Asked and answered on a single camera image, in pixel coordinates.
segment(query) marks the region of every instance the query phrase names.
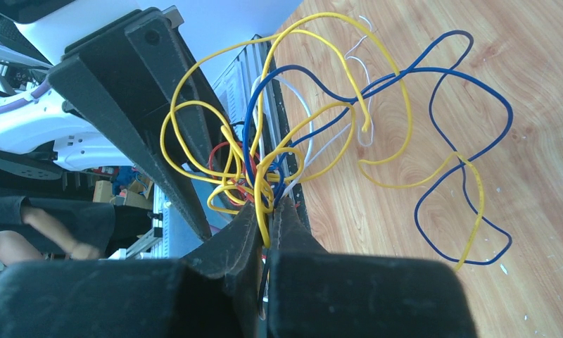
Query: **wooden table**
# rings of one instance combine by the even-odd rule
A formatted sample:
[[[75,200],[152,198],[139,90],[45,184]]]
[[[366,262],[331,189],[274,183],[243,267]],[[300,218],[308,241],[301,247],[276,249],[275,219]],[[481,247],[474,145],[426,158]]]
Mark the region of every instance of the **wooden table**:
[[[563,0],[510,1],[381,1],[305,0],[284,27],[320,11],[334,11],[372,21],[373,32],[387,45],[400,69],[444,32],[470,31],[475,45],[458,68],[479,78],[506,97],[514,124],[494,150],[475,161],[486,190],[486,216],[508,231],[512,248],[490,266],[465,265],[458,273],[481,337],[563,337]],[[339,20],[319,19],[302,26],[326,37],[342,52],[361,37]],[[444,41],[422,65],[451,66],[464,51],[465,39]],[[368,66],[373,79],[391,69],[373,43],[365,40],[353,55]],[[353,90],[339,59],[313,38],[292,35],[276,53],[277,65],[297,63],[310,68],[329,88],[344,96]],[[349,64],[361,87],[362,67]],[[306,76],[284,74],[316,110],[332,102]],[[433,129],[427,106],[439,75],[408,75],[405,84],[414,112],[414,134],[404,156],[367,171],[392,184],[416,182],[432,173],[450,149]],[[291,125],[305,118],[298,100],[284,91]],[[503,130],[505,109],[474,85],[448,77],[434,106],[437,122],[460,152],[471,156]],[[384,189],[363,177],[356,161],[382,159],[395,153],[405,138],[404,101],[399,87],[377,95],[373,103],[377,132],[374,145],[348,153],[326,176],[303,185],[315,237],[330,251],[442,259],[418,233],[413,210],[430,184],[406,190]],[[325,113],[317,126],[339,110]],[[348,123],[324,132],[318,150]],[[309,173],[323,169],[339,152],[342,137]],[[300,147],[306,150],[306,144]],[[468,188],[478,205],[474,177]],[[462,195],[462,176],[450,176],[422,205],[422,227],[437,246],[459,258],[475,215]],[[483,223],[470,258],[484,261],[506,244],[502,234]]]

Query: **wooden surface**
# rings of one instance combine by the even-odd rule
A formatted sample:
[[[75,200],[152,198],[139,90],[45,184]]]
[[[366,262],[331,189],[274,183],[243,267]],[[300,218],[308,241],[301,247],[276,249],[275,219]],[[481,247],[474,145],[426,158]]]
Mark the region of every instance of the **wooden surface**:
[[[514,108],[510,133],[474,162],[486,190],[486,216],[507,230],[514,243],[496,264],[465,265],[457,275],[481,337],[563,337],[563,0],[305,0],[284,27],[320,11],[370,19],[373,31],[387,45],[400,69],[448,30],[468,30],[474,35],[474,48],[458,69],[494,87]],[[361,36],[355,28],[335,19],[319,19],[303,27],[326,37],[344,52]],[[447,39],[422,65],[447,68],[465,46],[464,38]],[[368,65],[372,78],[391,72],[371,41],[365,40],[354,55]],[[281,44],[276,60],[278,66],[305,65],[331,90],[353,96],[337,57],[312,38],[289,37]],[[355,61],[349,64],[364,87],[362,68]],[[306,76],[294,72],[284,77],[306,95],[313,111],[332,101]],[[415,119],[412,143],[397,161],[368,167],[369,173],[382,182],[421,180],[450,153],[427,113],[438,78],[428,74],[406,77]],[[302,107],[290,92],[284,91],[284,100],[291,125],[304,119]],[[357,159],[390,156],[405,138],[405,109],[398,86],[378,95],[373,107],[377,127],[374,145],[363,148],[354,140],[332,171],[303,185],[312,231],[330,251],[441,261],[413,221],[415,204],[429,185],[400,191],[384,189],[358,171]],[[337,112],[326,113],[317,126]],[[438,124],[465,156],[489,144],[506,121],[505,109],[497,100],[455,78],[448,78],[440,89],[435,114]],[[346,123],[347,119],[318,137],[316,149]],[[345,140],[343,137],[330,147],[308,172],[326,166]],[[448,178],[420,211],[422,227],[430,238],[457,258],[475,216],[464,201],[461,180],[459,172]],[[468,182],[477,203],[471,175]],[[506,241],[505,236],[483,224],[469,257],[480,261],[492,258]]]

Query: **black sleeve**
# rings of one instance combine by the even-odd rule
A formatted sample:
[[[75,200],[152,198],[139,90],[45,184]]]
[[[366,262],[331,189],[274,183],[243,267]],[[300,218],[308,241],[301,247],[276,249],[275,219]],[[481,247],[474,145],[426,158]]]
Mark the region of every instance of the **black sleeve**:
[[[0,197],[0,224],[22,225],[23,220],[20,216],[20,208],[29,205],[29,199],[24,196]]]

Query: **screw hole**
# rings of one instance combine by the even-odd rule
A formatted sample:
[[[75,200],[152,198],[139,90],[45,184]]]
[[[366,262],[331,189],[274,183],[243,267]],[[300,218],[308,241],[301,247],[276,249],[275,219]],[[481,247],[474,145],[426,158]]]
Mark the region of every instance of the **screw hole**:
[[[157,46],[159,44],[159,40],[160,36],[156,30],[149,30],[147,31],[147,33],[145,33],[145,41],[147,41],[148,44]]]

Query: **black shirt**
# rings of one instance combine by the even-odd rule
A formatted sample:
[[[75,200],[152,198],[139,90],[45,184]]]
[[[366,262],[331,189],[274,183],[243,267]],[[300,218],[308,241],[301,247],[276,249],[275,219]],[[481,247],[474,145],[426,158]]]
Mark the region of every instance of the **black shirt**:
[[[72,201],[66,199],[29,199],[24,196],[0,197],[0,231],[12,230],[24,236],[37,250],[64,254],[50,239],[23,224],[20,208],[32,206],[45,210],[60,220],[79,242],[105,251],[114,231],[114,207],[107,203]]]

